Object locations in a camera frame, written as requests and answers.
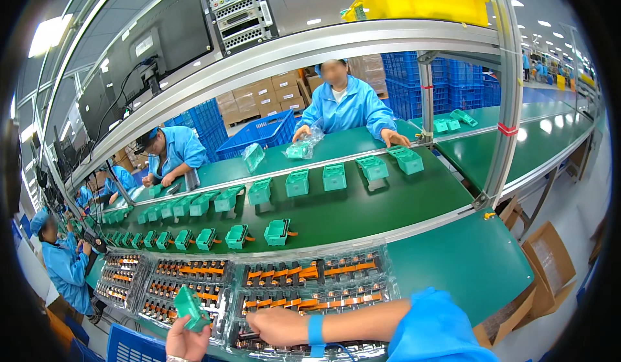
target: green plastic part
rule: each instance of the green plastic part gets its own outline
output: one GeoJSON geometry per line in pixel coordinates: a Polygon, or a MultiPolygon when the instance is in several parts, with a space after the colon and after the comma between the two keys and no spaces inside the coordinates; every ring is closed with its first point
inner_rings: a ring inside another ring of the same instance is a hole
{"type": "Polygon", "coordinates": [[[245,185],[237,185],[233,187],[227,188],[222,194],[220,194],[215,201],[213,201],[213,206],[215,207],[216,212],[229,211],[233,207],[235,207],[235,203],[237,203],[237,194],[239,191],[245,191],[245,185]]]}
{"type": "Polygon", "coordinates": [[[177,310],[177,317],[190,315],[190,321],[185,323],[183,328],[193,332],[201,332],[206,325],[211,323],[209,316],[201,310],[201,300],[187,286],[184,285],[179,288],[179,293],[175,296],[173,304],[177,310]]]}
{"type": "Polygon", "coordinates": [[[192,194],[184,196],[180,201],[175,203],[175,207],[173,207],[173,215],[176,217],[183,217],[187,213],[190,212],[190,204],[194,201],[200,194],[192,194]]]}
{"type": "Polygon", "coordinates": [[[152,186],[151,188],[149,188],[149,195],[151,196],[158,195],[161,192],[162,188],[163,187],[161,186],[161,183],[158,185],[152,186]]]}
{"type": "Polygon", "coordinates": [[[267,178],[252,183],[252,187],[248,190],[248,202],[251,206],[269,202],[269,197],[271,195],[269,189],[270,182],[271,178],[267,178]]]}
{"type": "Polygon", "coordinates": [[[345,179],[345,165],[343,163],[328,164],[323,167],[323,190],[347,188],[345,179]]]}
{"type": "Polygon", "coordinates": [[[216,240],[215,229],[203,229],[196,239],[198,249],[209,251],[216,240]]]}
{"type": "Polygon", "coordinates": [[[451,112],[451,118],[455,118],[461,122],[464,122],[472,127],[477,126],[479,123],[469,115],[467,115],[463,110],[455,109],[451,112]]]}
{"type": "Polygon", "coordinates": [[[203,195],[197,197],[192,203],[190,203],[190,215],[192,217],[199,217],[209,210],[209,201],[218,196],[219,189],[206,192],[203,195]]]}
{"type": "Polygon", "coordinates": [[[365,156],[356,159],[368,181],[387,178],[388,168],[384,160],[377,156],[365,156]]]}
{"type": "Polygon", "coordinates": [[[159,234],[159,238],[157,239],[157,247],[166,250],[168,249],[168,244],[173,240],[173,235],[170,232],[162,232],[159,234]]]}
{"type": "Polygon", "coordinates": [[[224,241],[229,246],[229,249],[243,249],[247,236],[248,225],[235,225],[231,227],[224,241]]]}
{"type": "Polygon", "coordinates": [[[399,168],[407,175],[420,172],[425,169],[423,166],[423,159],[415,151],[402,147],[401,145],[395,145],[386,149],[386,151],[397,159],[399,168]]]}
{"type": "Polygon", "coordinates": [[[263,161],[264,157],[265,152],[263,151],[261,146],[255,142],[253,144],[250,144],[244,150],[244,156],[242,157],[242,159],[244,160],[244,164],[246,165],[248,172],[252,173],[259,166],[259,163],[263,161]]]}
{"type": "Polygon", "coordinates": [[[132,239],[132,246],[136,249],[140,249],[140,245],[142,244],[142,234],[136,233],[134,234],[134,239],[132,239]]]}
{"type": "Polygon", "coordinates": [[[187,250],[190,245],[190,241],[193,240],[192,230],[182,230],[175,238],[175,246],[179,250],[187,250]]]}
{"type": "Polygon", "coordinates": [[[306,195],[309,193],[309,171],[293,171],[287,176],[284,183],[288,197],[306,195]]]}
{"type": "Polygon", "coordinates": [[[265,228],[263,236],[268,242],[268,246],[284,246],[289,233],[289,223],[291,219],[272,220],[268,227],[265,228]]]}
{"type": "Polygon", "coordinates": [[[157,233],[155,232],[155,230],[151,230],[150,232],[147,233],[147,236],[145,237],[145,246],[148,248],[152,248],[155,245],[155,239],[157,238],[157,233]]]}

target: cardboard box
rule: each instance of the cardboard box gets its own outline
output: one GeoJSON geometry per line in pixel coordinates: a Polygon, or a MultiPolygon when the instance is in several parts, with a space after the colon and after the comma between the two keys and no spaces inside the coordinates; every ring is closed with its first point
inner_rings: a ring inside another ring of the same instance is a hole
{"type": "Polygon", "coordinates": [[[321,85],[323,85],[323,79],[319,78],[318,75],[316,75],[314,77],[309,77],[308,78],[308,82],[309,82],[309,87],[310,87],[310,92],[311,93],[314,93],[316,88],[318,88],[321,85]]]}
{"type": "Polygon", "coordinates": [[[280,103],[272,101],[271,103],[262,104],[259,107],[259,114],[261,117],[271,116],[272,114],[280,113],[283,111],[280,107],[280,103]]]}
{"type": "Polygon", "coordinates": [[[292,70],[289,72],[284,72],[282,74],[275,75],[272,77],[272,86],[274,86],[274,90],[282,90],[284,88],[290,88],[291,86],[296,85],[296,79],[299,77],[299,73],[297,70],[292,70]]]}
{"type": "Polygon", "coordinates": [[[537,287],[531,283],[511,303],[505,305],[472,331],[485,348],[493,348],[508,335],[533,307],[537,287]]]}
{"type": "Polygon", "coordinates": [[[289,110],[289,109],[293,111],[298,111],[300,109],[305,108],[304,100],[302,99],[302,97],[293,98],[292,100],[286,100],[284,102],[280,102],[280,106],[283,111],[289,110]]]}
{"type": "Polygon", "coordinates": [[[292,100],[299,97],[301,97],[301,95],[297,82],[291,87],[276,90],[276,98],[278,99],[278,102],[285,102],[286,100],[292,100]]]}

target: bracelet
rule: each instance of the bracelet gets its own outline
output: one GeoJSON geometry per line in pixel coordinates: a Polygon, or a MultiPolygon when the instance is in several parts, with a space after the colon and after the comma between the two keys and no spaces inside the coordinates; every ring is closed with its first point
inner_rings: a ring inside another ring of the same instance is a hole
{"type": "Polygon", "coordinates": [[[309,346],[311,358],[322,358],[325,351],[325,342],[321,334],[323,315],[313,315],[309,318],[309,346]]]}

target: worker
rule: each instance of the worker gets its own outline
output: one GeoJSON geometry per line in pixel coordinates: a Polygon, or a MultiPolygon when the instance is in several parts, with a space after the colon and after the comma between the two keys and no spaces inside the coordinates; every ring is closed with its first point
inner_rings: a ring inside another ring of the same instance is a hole
{"type": "Polygon", "coordinates": [[[524,81],[530,81],[530,62],[522,50],[522,67],[524,68],[524,81]]]}
{"type": "MultiPolygon", "coordinates": [[[[168,332],[167,356],[194,361],[204,356],[207,331],[184,330],[189,319],[189,315],[177,319],[168,332]]],[[[363,339],[389,342],[391,362],[499,361],[492,351],[479,346],[468,317],[449,294],[434,288],[344,314],[299,315],[274,307],[250,312],[246,321],[271,346],[307,345],[311,337],[315,345],[323,346],[363,339]]]]}
{"type": "Polygon", "coordinates": [[[84,274],[92,250],[91,245],[83,240],[76,242],[71,223],[67,224],[67,237],[58,240],[56,219],[46,211],[35,214],[30,221],[30,231],[41,241],[43,263],[58,293],[76,311],[97,324],[105,303],[97,301],[95,305],[91,305],[94,291],[86,284],[84,274]]]}
{"type": "Polygon", "coordinates": [[[179,176],[207,164],[207,150],[194,131],[187,126],[156,127],[138,140],[138,153],[149,154],[149,174],[142,179],[145,187],[161,180],[168,187],[179,176]]]}
{"type": "Polygon", "coordinates": [[[335,133],[366,126],[386,147],[392,144],[410,146],[404,135],[397,133],[390,110],[367,82],[347,75],[346,59],[330,59],[315,66],[315,72],[325,82],[312,94],[312,102],[296,126],[293,142],[303,134],[311,134],[311,125],[323,118],[322,131],[335,133]]]}
{"type": "MultiPolygon", "coordinates": [[[[112,204],[120,195],[119,189],[117,188],[116,184],[114,184],[114,181],[113,181],[113,178],[110,172],[108,172],[105,168],[102,168],[101,170],[105,171],[105,176],[106,176],[105,182],[104,182],[104,192],[102,193],[102,195],[111,195],[108,203],[112,204]]],[[[129,171],[123,168],[122,166],[119,166],[119,165],[113,166],[113,172],[114,172],[114,175],[119,180],[120,184],[126,190],[129,191],[130,189],[138,186],[138,182],[136,181],[136,179],[134,179],[132,174],[129,173],[129,171]]]]}

